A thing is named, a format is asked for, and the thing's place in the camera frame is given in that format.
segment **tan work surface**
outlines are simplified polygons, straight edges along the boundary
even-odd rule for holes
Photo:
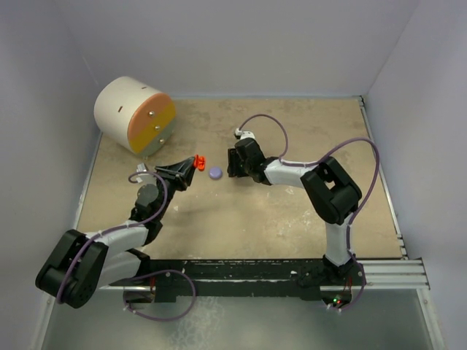
[[[256,184],[227,176],[227,149],[233,131],[253,114],[267,113],[287,129],[287,160],[319,159],[338,143],[367,136],[356,100],[242,99],[176,101],[177,127],[172,137],[145,163],[153,168],[200,154],[206,170],[196,171],[186,192],[177,192],[162,220],[158,237],[143,248],[152,258],[319,258],[325,253],[324,222],[303,189]],[[279,127],[266,118],[250,121],[266,157],[284,148]],[[374,172],[370,146],[356,142],[336,159],[366,193]],[[128,219],[138,185],[127,181],[143,160],[102,137],[79,222],[82,232],[102,230]],[[209,168],[224,171],[209,178]],[[400,257],[390,207],[381,181],[354,223],[358,257]]]

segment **white enclosure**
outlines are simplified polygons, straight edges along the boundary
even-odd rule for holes
[[[1,0],[2,348],[38,349],[34,278],[73,224],[96,96],[128,75],[173,97],[365,96],[409,256],[464,349],[466,62],[465,0]]]

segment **wire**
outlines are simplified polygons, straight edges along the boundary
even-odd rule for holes
[[[347,284],[348,284],[348,283],[349,283],[349,279],[346,279],[346,280],[345,280],[345,284],[344,284],[344,289],[343,289],[342,292],[341,292],[342,294],[343,294],[343,293],[345,292],[345,290],[347,289]]]
[[[115,227],[111,227],[111,228],[107,228],[106,230],[102,231],[102,232],[99,232],[97,234],[95,234],[94,236],[92,236],[91,238],[89,238],[86,243],[84,243],[84,245],[81,247],[81,249],[78,251],[78,253],[76,254],[76,256],[73,258],[72,260],[72,263],[70,264],[70,266],[68,267],[68,270],[66,271],[65,273],[65,276],[60,284],[60,287],[58,288],[58,292],[57,292],[57,297],[56,297],[56,301],[58,304],[63,304],[63,301],[62,301],[62,297],[63,297],[63,291],[65,290],[65,286],[66,284],[68,283],[68,280],[70,279],[70,276],[72,275],[72,272],[74,270],[74,267],[76,266],[76,264],[78,263],[78,261],[80,260],[80,258],[84,255],[84,253],[86,252],[86,250],[88,249],[88,247],[98,238],[100,237],[103,237],[103,236],[106,236],[112,232],[115,232],[115,231],[118,231],[118,230],[123,230],[123,229],[126,229],[126,228],[134,228],[136,226],[140,226],[140,225],[144,225],[146,224],[147,222],[155,219],[164,209],[164,207],[166,206],[167,204],[167,196],[168,196],[168,190],[167,190],[167,185],[166,183],[164,182],[164,180],[162,179],[162,177],[160,177],[157,173],[153,172],[153,171],[137,171],[136,173],[133,173],[132,175],[130,175],[128,177],[128,180],[129,182],[135,184],[137,183],[136,181],[132,180],[131,178],[136,176],[136,175],[140,175],[140,174],[151,174],[153,175],[154,177],[157,178],[157,180],[159,180],[159,182],[161,182],[162,184],[162,187],[163,187],[163,201],[162,201],[162,205],[161,207],[154,213],[154,215],[152,215],[151,217],[147,218],[146,220],[143,220],[141,222],[135,222],[134,224],[130,224],[130,225],[120,225],[120,226],[115,226]]]
[[[334,152],[341,149],[342,147],[347,146],[348,144],[351,144],[351,143],[357,142],[357,141],[367,142],[373,148],[374,158],[375,158],[375,167],[374,167],[373,179],[371,180],[370,187],[368,188],[368,191],[367,191],[365,197],[363,198],[361,204],[358,206],[357,210],[355,210],[354,213],[352,214],[352,216],[350,217],[350,220],[349,220],[349,223],[347,224],[347,229],[346,229],[347,252],[349,253],[349,256],[352,259],[352,261],[354,262],[354,264],[356,264],[358,266],[358,269],[360,270],[361,275],[362,275],[361,276],[362,286],[361,286],[360,291],[358,292],[357,296],[354,298],[354,300],[352,300],[351,303],[347,304],[346,306],[343,306],[343,307],[339,308],[339,310],[348,309],[349,307],[354,305],[361,298],[361,295],[363,294],[363,289],[366,286],[365,270],[363,269],[363,266],[357,261],[354,254],[350,250],[350,230],[351,230],[351,227],[352,227],[352,223],[355,221],[355,218],[357,217],[358,213],[360,213],[362,208],[365,206],[365,204],[368,201],[371,193],[373,192],[374,186],[375,186],[375,184],[377,182],[378,172],[379,172],[379,163],[380,163],[378,148],[377,148],[376,144],[370,139],[367,139],[365,137],[355,137],[353,139],[349,139],[349,140],[346,140],[346,141],[338,144],[333,149],[329,150],[325,155],[323,155],[318,161],[311,162],[311,163],[289,163],[289,162],[286,162],[286,161],[282,160],[282,157],[284,157],[284,155],[287,153],[288,148],[289,148],[289,138],[288,138],[288,135],[287,135],[287,131],[285,130],[284,125],[278,119],[276,119],[275,117],[272,117],[271,115],[268,115],[268,114],[255,114],[255,115],[252,115],[251,117],[247,118],[239,126],[239,130],[241,130],[245,126],[245,124],[247,124],[251,119],[256,118],[256,117],[267,117],[267,118],[273,120],[276,124],[278,124],[278,126],[281,128],[282,132],[284,133],[285,148],[284,148],[284,152],[282,152],[280,154],[280,156],[279,156],[279,161],[281,162],[281,164],[283,164],[285,166],[306,167],[306,168],[311,167],[311,166],[315,166],[315,165],[323,162],[327,158],[329,158]]]
[[[176,315],[176,316],[173,316],[173,317],[166,317],[166,318],[163,318],[163,317],[156,317],[156,316],[149,316],[149,315],[146,315],[146,314],[143,314],[142,312],[139,312],[137,310],[134,310],[130,303],[127,303],[126,299],[125,299],[125,293],[123,293],[123,305],[126,307],[127,310],[129,310],[130,312],[132,312],[133,314],[136,314],[140,317],[144,317],[145,319],[150,319],[151,321],[159,321],[159,322],[170,322],[170,321],[175,321],[175,320],[178,320],[178,319],[181,319],[183,316],[185,316],[186,314],[188,314],[188,312],[190,312],[191,308],[195,305],[195,300],[196,300],[196,288],[195,288],[195,284],[193,283],[193,281],[190,279],[190,277],[188,277],[187,275],[185,275],[183,272],[180,272],[180,271],[177,271],[177,270],[162,270],[162,271],[157,271],[157,272],[152,272],[152,273],[149,273],[147,275],[143,275],[143,276],[137,276],[137,277],[133,277],[131,279],[128,279],[128,281],[138,281],[140,279],[147,279],[149,277],[154,277],[154,276],[157,276],[157,275],[161,275],[161,274],[165,274],[165,273],[176,273],[177,275],[181,275],[182,277],[184,277],[188,283],[190,284],[190,287],[191,287],[191,291],[192,291],[192,295],[191,295],[191,302],[190,302],[190,305],[187,307],[187,309],[185,311],[183,311],[180,315]]]
[[[153,295],[153,297],[155,297],[154,288],[155,288],[155,277],[152,277],[151,280],[150,280],[150,283],[149,283],[149,291],[150,291],[151,295]]]

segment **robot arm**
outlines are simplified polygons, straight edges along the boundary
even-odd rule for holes
[[[329,157],[312,166],[299,162],[285,165],[277,157],[266,158],[253,133],[237,129],[235,136],[239,141],[228,150],[228,175],[250,176],[261,184],[305,189],[314,210],[325,221],[325,259],[337,268],[348,263],[352,228],[347,236],[347,226],[362,193],[339,162]]]
[[[66,281],[61,298],[63,303],[79,308],[87,303],[97,288],[149,272],[150,258],[135,248],[151,243],[159,234],[163,227],[161,219],[175,192],[185,191],[191,185],[195,173],[193,161],[194,157],[189,157],[172,166],[155,168],[167,188],[165,208],[144,225],[134,225],[151,218],[163,203],[163,185],[156,183],[149,174],[142,176],[149,181],[139,188],[131,216],[123,223],[126,228],[101,236],[89,245]],[[37,275],[36,286],[57,296],[71,261],[96,234],[66,231]]]

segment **small red toy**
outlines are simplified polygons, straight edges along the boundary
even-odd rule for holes
[[[203,171],[206,167],[206,158],[202,155],[195,155],[195,161],[193,162],[193,166],[199,171]]]

